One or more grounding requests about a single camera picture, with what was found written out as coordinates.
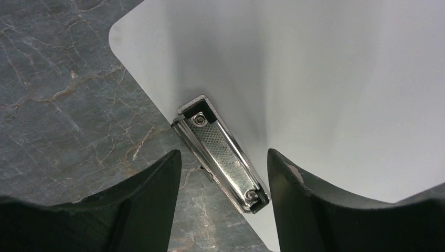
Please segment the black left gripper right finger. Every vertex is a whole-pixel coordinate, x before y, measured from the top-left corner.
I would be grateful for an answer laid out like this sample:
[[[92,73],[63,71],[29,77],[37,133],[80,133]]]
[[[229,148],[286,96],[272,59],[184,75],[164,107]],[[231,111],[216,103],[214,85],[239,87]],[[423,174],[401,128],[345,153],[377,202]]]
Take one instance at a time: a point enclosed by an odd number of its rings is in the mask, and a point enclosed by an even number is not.
[[[267,169],[281,251],[444,251],[444,185],[396,203],[341,189],[275,149]]]

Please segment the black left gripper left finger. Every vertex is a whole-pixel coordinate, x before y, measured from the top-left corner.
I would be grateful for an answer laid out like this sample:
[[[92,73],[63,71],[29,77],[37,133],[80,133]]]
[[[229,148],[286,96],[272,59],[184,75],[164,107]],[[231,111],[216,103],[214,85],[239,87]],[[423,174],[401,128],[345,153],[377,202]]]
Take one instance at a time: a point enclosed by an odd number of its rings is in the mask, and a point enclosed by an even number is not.
[[[172,150],[134,176],[76,203],[1,197],[1,251],[167,251],[181,180]]]

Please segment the white clipboard metal clip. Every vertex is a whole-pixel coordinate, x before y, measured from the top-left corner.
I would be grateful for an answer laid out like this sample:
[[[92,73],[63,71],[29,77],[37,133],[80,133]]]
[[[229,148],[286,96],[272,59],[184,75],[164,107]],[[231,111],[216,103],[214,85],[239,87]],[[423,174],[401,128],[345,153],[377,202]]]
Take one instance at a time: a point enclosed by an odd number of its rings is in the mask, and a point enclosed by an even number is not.
[[[143,1],[109,43],[224,191],[270,191],[270,149],[381,202],[444,185],[444,1]],[[245,219],[281,251],[272,197]]]

